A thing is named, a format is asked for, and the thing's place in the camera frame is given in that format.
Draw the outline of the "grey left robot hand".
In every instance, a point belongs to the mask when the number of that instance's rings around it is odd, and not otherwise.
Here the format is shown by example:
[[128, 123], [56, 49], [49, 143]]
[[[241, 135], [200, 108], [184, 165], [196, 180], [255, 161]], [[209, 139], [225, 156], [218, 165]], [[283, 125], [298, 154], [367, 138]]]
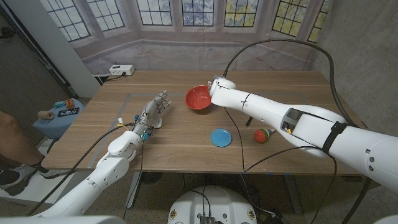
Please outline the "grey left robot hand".
[[167, 98], [168, 92], [164, 90], [153, 100], [143, 107], [140, 114], [136, 116], [136, 122], [132, 132], [136, 133], [143, 141], [154, 134], [154, 129], [162, 127], [162, 118], [160, 115], [171, 105]]

